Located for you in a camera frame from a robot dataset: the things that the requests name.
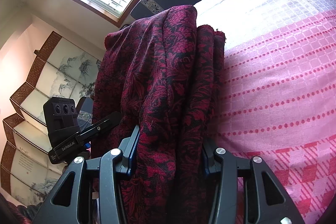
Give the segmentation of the dark red floral sweater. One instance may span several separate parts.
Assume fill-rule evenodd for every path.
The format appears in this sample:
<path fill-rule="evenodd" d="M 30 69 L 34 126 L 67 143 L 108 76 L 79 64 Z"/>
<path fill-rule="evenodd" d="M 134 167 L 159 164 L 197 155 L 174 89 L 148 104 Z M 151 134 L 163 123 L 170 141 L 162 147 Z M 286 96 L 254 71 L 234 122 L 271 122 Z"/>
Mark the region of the dark red floral sweater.
<path fill-rule="evenodd" d="M 221 92 L 225 36 L 197 26 L 194 6 L 174 6 L 105 38 L 93 121 L 120 124 L 91 143 L 93 157 L 139 126 L 135 174 L 121 182 L 129 223 L 206 223 L 213 188 L 201 150 Z"/>

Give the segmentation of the painted folding screen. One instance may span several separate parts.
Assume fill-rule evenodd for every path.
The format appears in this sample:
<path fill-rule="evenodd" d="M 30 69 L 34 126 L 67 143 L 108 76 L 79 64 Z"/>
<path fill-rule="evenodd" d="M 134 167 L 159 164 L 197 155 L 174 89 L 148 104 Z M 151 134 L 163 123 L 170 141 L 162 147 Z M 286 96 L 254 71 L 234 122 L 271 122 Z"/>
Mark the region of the painted folding screen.
<path fill-rule="evenodd" d="M 92 99 L 101 61 L 57 32 L 51 32 L 26 80 L 10 96 L 14 114 L 4 118 L 1 188 L 24 206 L 43 202 L 62 175 L 53 164 L 47 122 L 70 114 L 79 129 L 92 121 Z"/>

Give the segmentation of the pink checked bed sheet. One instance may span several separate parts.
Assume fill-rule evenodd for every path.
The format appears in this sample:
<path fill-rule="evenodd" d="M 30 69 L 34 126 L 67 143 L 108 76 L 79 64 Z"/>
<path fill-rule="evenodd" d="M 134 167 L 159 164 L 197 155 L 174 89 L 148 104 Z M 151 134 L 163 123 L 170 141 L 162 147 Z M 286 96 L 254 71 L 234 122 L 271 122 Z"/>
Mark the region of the pink checked bed sheet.
<path fill-rule="evenodd" d="M 335 0 L 201 0 L 197 24 L 226 35 L 209 131 L 260 155 L 306 223 L 335 195 Z"/>

